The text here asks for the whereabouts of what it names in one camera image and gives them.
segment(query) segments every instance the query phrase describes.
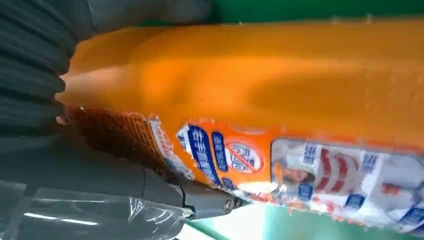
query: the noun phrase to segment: dark fabric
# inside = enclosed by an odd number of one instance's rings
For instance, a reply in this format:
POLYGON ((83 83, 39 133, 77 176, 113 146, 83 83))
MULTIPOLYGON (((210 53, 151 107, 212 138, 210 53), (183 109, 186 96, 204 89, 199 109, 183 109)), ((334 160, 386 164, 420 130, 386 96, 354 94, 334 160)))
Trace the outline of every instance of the dark fabric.
MULTIPOLYGON (((91 2, 99 6, 101 0, 91 2)), ((111 8, 93 8, 87 0, 0 1, 0 180, 30 188, 143 195, 142 167, 76 144, 83 141, 72 140, 75 132, 56 123, 64 108, 55 94, 65 90, 58 76, 68 71, 78 42, 107 29, 102 26, 111 21, 106 17, 111 8), (104 11, 95 23, 92 13, 104 11)))

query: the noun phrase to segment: orange bottle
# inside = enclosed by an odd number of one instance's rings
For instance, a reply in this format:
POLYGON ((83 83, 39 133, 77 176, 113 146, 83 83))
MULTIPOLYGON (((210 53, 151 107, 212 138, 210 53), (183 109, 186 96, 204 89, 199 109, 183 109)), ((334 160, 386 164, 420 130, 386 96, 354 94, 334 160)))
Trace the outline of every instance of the orange bottle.
POLYGON ((265 183, 274 138, 420 152, 423 29, 422 19, 129 28, 81 43, 57 98, 160 120, 171 153, 206 184, 177 134, 200 126, 214 155, 218 131, 247 169, 218 177, 265 183), (263 162, 246 162, 243 146, 263 162))

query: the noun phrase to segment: printed label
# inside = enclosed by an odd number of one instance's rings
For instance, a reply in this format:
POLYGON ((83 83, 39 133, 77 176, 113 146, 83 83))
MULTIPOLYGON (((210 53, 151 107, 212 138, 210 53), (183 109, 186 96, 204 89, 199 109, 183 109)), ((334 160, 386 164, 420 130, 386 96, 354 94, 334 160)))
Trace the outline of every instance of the printed label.
POLYGON ((377 163, 378 155, 374 153, 366 153, 363 157, 360 172, 362 174, 372 174, 377 163))
POLYGON ((312 197, 312 193, 313 193, 313 188, 311 185, 309 184, 299 184, 299 199, 301 201, 307 202, 309 200, 311 200, 312 197))
POLYGON ((229 156, 228 165, 235 171, 252 174, 262 168, 263 163, 259 155, 245 143, 227 143, 225 151, 229 156))
POLYGON ((170 142, 167 134, 161 128, 161 122, 157 119, 150 120, 151 131, 156 141, 157 148, 163 157, 165 163, 173 170, 181 173, 184 177, 194 180, 193 172, 174 154, 173 144, 170 142))
POLYGON ((350 194, 347 197, 346 203, 343 208, 349 211, 358 211, 364 204, 365 197, 358 194, 350 194))
POLYGON ((418 225, 424 220, 424 209, 413 207, 405 216, 400 219, 400 222, 405 225, 418 225))
POLYGON ((215 153, 216 166, 222 172, 228 172, 225 154, 224 136, 219 132, 212 132, 213 151, 215 153))
POLYGON ((228 179, 228 178, 223 177, 222 178, 222 184, 224 185, 224 187, 226 187, 226 188, 228 188, 230 190, 235 190, 236 189, 236 187, 234 186, 233 182, 230 179, 228 179))
POLYGON ((201 127, 190 125, 188 130, 188 140, 190 142, 193 158, 197 162, 197 167, 211 182, 213 182, 216 186, 221 187, 222 185, 212 160, 209 136, 206 131, 201 127))
POLYGON ((303 157, 303 163, 313 165, 315 161, 315 155, 317 154, 316 144, 306 144, 305 153, 303 157))

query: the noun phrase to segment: black plastic part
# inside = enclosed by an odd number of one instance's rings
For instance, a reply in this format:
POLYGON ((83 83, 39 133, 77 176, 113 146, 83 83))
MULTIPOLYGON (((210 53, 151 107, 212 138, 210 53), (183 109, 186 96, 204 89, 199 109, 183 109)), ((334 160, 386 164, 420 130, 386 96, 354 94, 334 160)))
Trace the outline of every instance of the black plastic part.
POLYGON ((202 184, 192 182, 185 184, 181 189, 184 193, 184 207, 194 212, 190 220, 227 215, 240 206, 238 197, 202 184))

